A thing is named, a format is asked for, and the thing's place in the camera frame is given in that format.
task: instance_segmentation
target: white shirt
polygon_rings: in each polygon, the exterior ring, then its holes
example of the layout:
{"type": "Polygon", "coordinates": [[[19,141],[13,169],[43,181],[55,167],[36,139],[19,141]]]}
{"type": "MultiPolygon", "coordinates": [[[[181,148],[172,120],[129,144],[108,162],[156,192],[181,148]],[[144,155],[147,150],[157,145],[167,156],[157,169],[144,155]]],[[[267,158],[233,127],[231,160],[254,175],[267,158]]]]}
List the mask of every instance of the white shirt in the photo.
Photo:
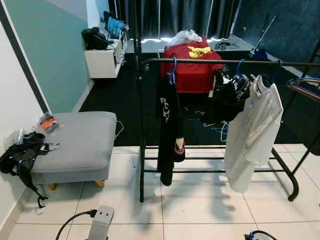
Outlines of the white shirt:
{"type": "Polygon", "coordinates": [[[224,165],[236,192],[246,192],[255,167],[268,162],[283,110],[276,85],[266,87],[257,76],[243,111],[229,123],[226,139],[224,165]]]}

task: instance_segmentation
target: black curtain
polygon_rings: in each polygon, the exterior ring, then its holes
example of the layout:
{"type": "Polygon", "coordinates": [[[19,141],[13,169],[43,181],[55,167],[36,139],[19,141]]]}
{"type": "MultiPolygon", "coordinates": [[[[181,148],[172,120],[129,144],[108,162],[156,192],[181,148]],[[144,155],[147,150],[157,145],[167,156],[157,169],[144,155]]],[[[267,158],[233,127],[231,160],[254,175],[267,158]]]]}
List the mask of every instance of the black curtain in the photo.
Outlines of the black curtain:
{"type": "MultiPolygon", "coordinates": [[[[129,24],[129,35],[133,36],[135,1],[116,0],[116,2],[118,16],[129,24]]],[[[141,25],[142,39],[171,38],[186,29],[193,29],[199,36],[206,36],[207,33],[208,38],[228,38],[239,4],[239,0],[139,0],[137,2],[140,2],[136,7],[140,8],[141,12],[141,19],[138,21],[141,25]]],[[[115,11],[114,0],[109,0],[109,8],[115,11]]]]}

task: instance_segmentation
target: ottoman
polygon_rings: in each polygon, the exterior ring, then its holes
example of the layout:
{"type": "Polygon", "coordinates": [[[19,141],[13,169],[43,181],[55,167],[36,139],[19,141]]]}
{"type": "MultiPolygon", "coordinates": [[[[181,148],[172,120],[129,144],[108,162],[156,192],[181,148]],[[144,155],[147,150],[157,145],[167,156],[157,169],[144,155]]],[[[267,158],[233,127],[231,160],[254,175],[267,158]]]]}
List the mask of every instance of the ottoman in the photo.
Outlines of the ottoman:
{"type": "Polygon", "coordinates": [[[96,181],[104,187],[108,179],[117,117],[112,112],[91,111],[56,113],[62,129],[48,136],[45,143],[60,143],[60,148],[38,155],[31,170],[33,183],[49,184],[96,181]]]}

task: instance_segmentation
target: black backpack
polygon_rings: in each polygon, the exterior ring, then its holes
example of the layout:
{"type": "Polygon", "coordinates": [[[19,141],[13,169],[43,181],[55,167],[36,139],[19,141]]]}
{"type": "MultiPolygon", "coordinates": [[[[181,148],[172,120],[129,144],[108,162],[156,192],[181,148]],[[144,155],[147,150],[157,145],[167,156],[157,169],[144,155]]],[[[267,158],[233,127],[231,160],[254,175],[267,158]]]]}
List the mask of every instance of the black backpack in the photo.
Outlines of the black backpack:
{"type": "Polygon", "coordinates": [[[0,157],[0,171],[4,174],[19,176],[22,182],[38,195],[38,206],[43,208],[40,200],[46,200],[48,197],[42,196],[33,184],[30,170],[34,166],[35,160],[44,145],[45,135],[37,132],[25,134],[23,143],[13,144],[0,157]]]}
{"type": "Polygon", "coordinates": [[[88,28],[81,32],[86,50],[106,50],[112,42],[108,41],[98,27],[88,28]]]}

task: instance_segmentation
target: white shelf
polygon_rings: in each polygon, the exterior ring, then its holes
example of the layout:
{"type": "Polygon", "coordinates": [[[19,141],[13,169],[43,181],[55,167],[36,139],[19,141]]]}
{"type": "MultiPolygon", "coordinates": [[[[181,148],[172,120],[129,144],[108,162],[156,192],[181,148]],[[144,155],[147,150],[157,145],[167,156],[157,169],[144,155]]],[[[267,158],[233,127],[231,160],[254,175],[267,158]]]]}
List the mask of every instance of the white shelf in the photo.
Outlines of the white shelf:
{"type": "Polygon", "coordinates": [[[118,39],[113,41],[106,50],[84,52],[90,78],[113,79],[118,76],[128,46],[127,37],[124,36],[123,44],[118,39]]]}

